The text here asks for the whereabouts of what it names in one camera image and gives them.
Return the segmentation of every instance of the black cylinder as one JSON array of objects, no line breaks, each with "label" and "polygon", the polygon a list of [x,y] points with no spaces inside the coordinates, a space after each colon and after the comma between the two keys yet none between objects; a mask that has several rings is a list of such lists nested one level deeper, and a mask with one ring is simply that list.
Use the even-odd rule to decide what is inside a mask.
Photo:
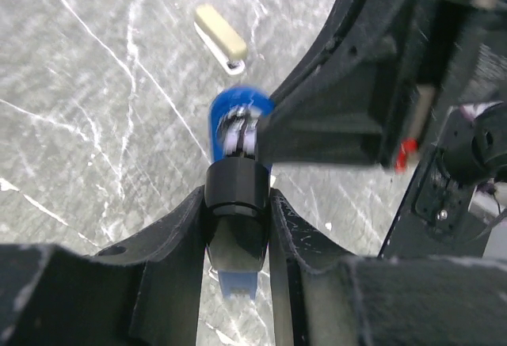
[{"label": "black cylinder", "polygon": [[204,202],[213,268],[260,271],[269,237],[269,171],[249,158],[224,158],[208,169]]},{"label": "black cylinder", "polygon": [[488,178],[475,138],[445,150],[442,165],[443,172],[464,185],[478,184]]},{"label": "black cylinder", "polygon": [[208,168],[204,201],[212,210],[236,203],[263,211],[269,199],[269,171],[250,158],[223,158]]},{"label": "black cylinder", "polygon": [[475,120],[475,139],[492,176],[507,170],[507,105],[488,108]]}]

